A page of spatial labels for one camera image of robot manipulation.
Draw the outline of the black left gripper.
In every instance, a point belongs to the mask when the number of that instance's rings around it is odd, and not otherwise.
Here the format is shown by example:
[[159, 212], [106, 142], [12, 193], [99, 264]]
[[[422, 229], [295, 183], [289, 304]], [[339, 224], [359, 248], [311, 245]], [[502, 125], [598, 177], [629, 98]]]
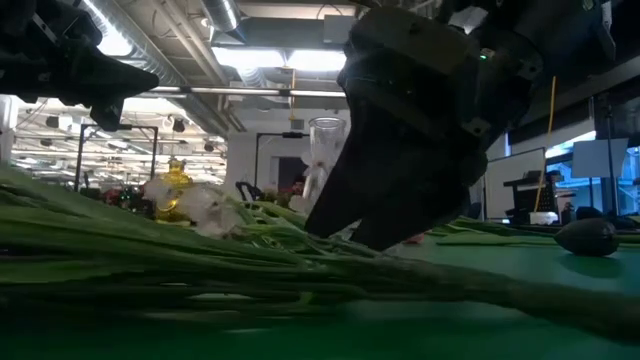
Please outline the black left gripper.
[[117, 131], [122, 99], [157, 87], [159, 78], [104, 55], [101, 40], [78, 1], [1, 0], [1, 93], [92, 107], [100, 128]]

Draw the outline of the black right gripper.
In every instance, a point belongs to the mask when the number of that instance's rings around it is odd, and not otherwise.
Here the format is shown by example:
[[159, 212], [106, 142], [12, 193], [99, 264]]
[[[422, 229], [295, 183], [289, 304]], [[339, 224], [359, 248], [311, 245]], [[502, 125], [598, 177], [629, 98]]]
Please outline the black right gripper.
[[511, 29], [471, 33], [406, 9], [369, 10], [349, 32], [338, 76], [351, 109], [370, 105], [425, 134], [380, 134], [357, 115], [305, 230], [386, 250], [470, 205], [488, 149], [527, 110], [543, 60]]

